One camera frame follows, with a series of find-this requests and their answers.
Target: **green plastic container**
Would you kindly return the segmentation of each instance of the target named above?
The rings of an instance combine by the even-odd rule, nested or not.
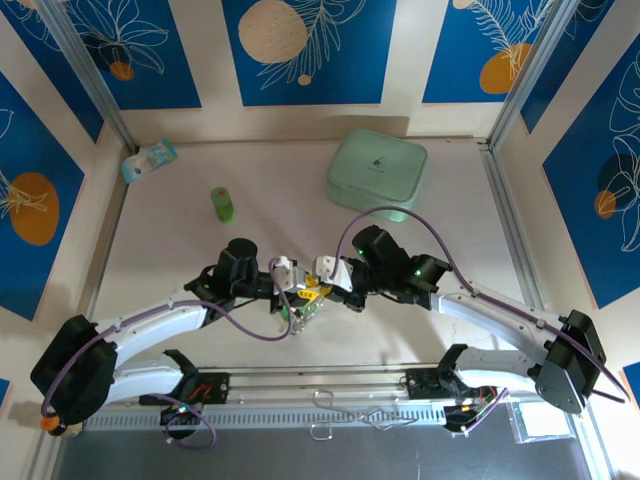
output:
[[[364,211],[392,205],[412,209],[427,169],[424,147],[369,130],[354,130],[342,141],[327,175],[327,195],[340,205]],[[394,222],[401,212],[374,215]]]

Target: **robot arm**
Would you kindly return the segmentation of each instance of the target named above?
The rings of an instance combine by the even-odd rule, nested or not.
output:
[[[588,317],[572,312],[563,318],[534,310],[531,313],[540,319],[535,325],[474,293],[439,292],[438,282],[451,271],[450,265],[429,255],[409,257],[377,226],[358,233],[353,245],[360,259],[338,259],[338,267],[334,268],[335,258],[318,257],[308,275],[286,257],[272,264],[272,272],[260,272],[255,244],[246,239],[233,240],[221,252],[217,265],[205,268],[185,285],[201,302],[160,305],[151,310],[153,314],[142,315],[126,327],[122,326],[122,318],[91,324],[82,316],[74,317],[58,332],[31,379],[46,394],[81,347],[115,326],[116,333],[109,337],[109,343],[99,339],[80,355],[51,397],[51,405],[64,423],[82,422],[103,405],[125,398],[142,397],[141,401],[154,403],[144,397],[150,393],[171,394],[180,401],[192,402],[203,382],[198,370],[180,352],[167,351],[161,359],[151,362],[129,359],[167,338],[215,322],[222,316],[220,312],[233,310],[236,298],[269,300],[271,313],[282,309],[275,279],[292,306],[302,306],[307,301],[299,293],[309,287],[310,281],[322,288],[328,299],[358,312],[364,309],[368,295],[384,294],[398,303],[416,304],[470,320],[517,348],[482,351],[453,345],[437,368],[408,373],[410,398],[455,398],[463,391],[491,385],[536,391],[570,413],[584,408],[598,377],[597,368],[541,325],[548,322],[568,332],[604,362],[602,347]],[[525,305],[505,297],[501,300],[529,311]],[[219,308],[202,306],[202,302]],[[207,403],[205,397],[206,394],[198,399]]]

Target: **white leaf line drawing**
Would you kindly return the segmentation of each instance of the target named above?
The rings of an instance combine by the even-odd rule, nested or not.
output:
[[[609,130],[615,134],[612,143],[618,171],[598,195],[596,212],[603,218],[622,213],[620,251],[629,253],[640,248],[640,52],[618,87]]]
[[[291,83],[303,76],[313,78],[323,66],[323,62],[331,60],[331,52],[340,51],[341,39],[338,26],[344,25],[358,15],[367,0],[359,0],[356,8],[349,15],[341,18],[345,5],[352,0],[294,0],[290,5],[302,18],[307,29],[307,41],[302,51],[285,62],[263,64],[259,77],[266,77],[260,90],[286,78]]]
[[[573,13],[571,20],[564,32],[571,40],[576,39],[576,32],[578,30],[578,24],[581,22],[593,23],[597,22],[606,10],[606,6],[610,0],[587,0],[581,1],[576,7],[576,11]]]
[[[516,16],[511,0],[454,0],[454,6],[466,8],[476,15],[480,32],[491,39],[494,50],[509,59],[509,77],[513,80],[524,61],[523,47],[538,32],[556,0],[534,0],[520,16]]]
[[[60,51],[36,10],[18,0],[2,1],[30,35]],[[132,78],[133,65],[164,73],[165,64],[152,47],[164,44],[169,30],[139,20],[138,0],[68,0],[62,5],[96,63],[104,62],[103,70],[119,80]]]
[[[0,140],[9,131],[14,112],[8,109],[0,109]],[[47,207],[42,203],[47,194],[29,195],[14,187],[0,170],[0,219],[4,218],[12,209],[17,212],[20,207],[29,207],[41,212],[46,212]]]

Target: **white wall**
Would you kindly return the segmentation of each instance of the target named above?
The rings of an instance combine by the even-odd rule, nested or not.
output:
[[[501,103],[422,104],[449,1],[398,1],[380,105],[244,108],[222,3],[170,0],[202,109],[127,111],[124,117],[142,144],[163,136],[175,143],[337,139],[363,126],[399,136],[484,137]]]
[[[616,373],[640,360],[640,290],[597,309],[542,163],[638,34],[638,1],[616,0],[532,134],[517,121],[499,150],[548,307],[591,316]],[[613,391],[605,380],[599,387]],[[614,465],[640,476],[640,416],[631,406],[593,404]]]
[[[0,412],[0,478],[13,480],[30,474],[41,432],[42,395],[29,374],[57,328],[76,314],[121,149],[108,128],[93,144],[2,15],[0,45],[2,73],[85,173],[35,320],[0,308],[0,378],[11,381]]]

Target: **orange cap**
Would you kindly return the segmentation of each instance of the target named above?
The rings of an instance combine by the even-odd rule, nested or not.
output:
[[[60,417],[42,417],[40,420],[40,428],[45,432],[52,432],[60,426]]]

